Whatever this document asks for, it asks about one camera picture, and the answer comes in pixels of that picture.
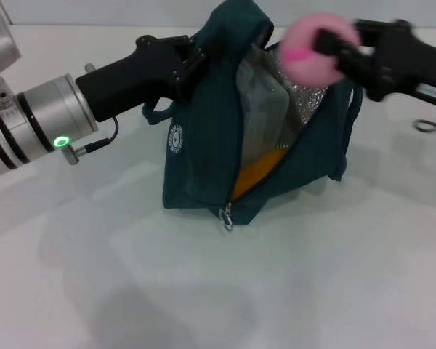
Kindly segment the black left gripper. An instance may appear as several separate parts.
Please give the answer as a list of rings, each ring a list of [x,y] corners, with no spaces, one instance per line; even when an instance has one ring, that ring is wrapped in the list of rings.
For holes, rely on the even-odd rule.
[[[128,57],[76,79],[97,122],[162,97],[189,100],[206,72],[206,51],[192,37],[141,36],[135,44]]]

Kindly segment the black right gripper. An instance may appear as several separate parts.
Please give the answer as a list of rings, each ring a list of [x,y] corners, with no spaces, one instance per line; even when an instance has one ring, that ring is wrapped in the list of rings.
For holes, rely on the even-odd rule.
[[[381,102],[399,93],[436,105],[436,47],[413,33],[405,20],[392,23],[357,20],[353,39],[329,29],[315,34],[314,51],[339,55],[337,69],[351,79],[370,79],[364,85],[369,99]],[[369,55],[350,55],[360,47],[372,47]]]

